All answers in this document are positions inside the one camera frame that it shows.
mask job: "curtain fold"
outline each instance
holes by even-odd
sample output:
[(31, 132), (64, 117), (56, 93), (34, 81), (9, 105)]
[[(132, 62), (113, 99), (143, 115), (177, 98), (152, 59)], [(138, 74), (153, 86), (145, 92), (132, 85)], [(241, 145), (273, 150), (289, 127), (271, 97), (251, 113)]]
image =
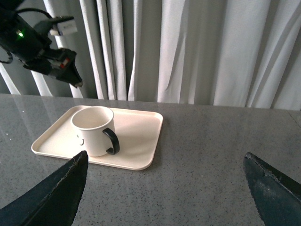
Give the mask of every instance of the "curtain fold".
[[(301, 0), (26, 0), (72, 15), (50, 37), (82, 88), (0, 64), (0, 93), (301, 110)], [(21, 16), (34, 26), (45, 16)], [(7, 58), (0, 51), (1, 60)]]

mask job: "speckled countertop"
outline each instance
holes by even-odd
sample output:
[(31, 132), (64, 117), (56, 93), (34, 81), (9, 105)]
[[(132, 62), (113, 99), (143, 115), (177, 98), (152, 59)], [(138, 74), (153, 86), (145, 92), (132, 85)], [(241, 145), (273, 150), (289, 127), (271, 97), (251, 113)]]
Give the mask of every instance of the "speckled countertop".
[(247, 152), (301, 182), (301, 112), (1, 94), (0, 208), (67, 162), (35, 155), (31, 144), (76, 105), (154, 111), (164, 121), (147, 169), (89, 165), (74, 226), (262, 226)]

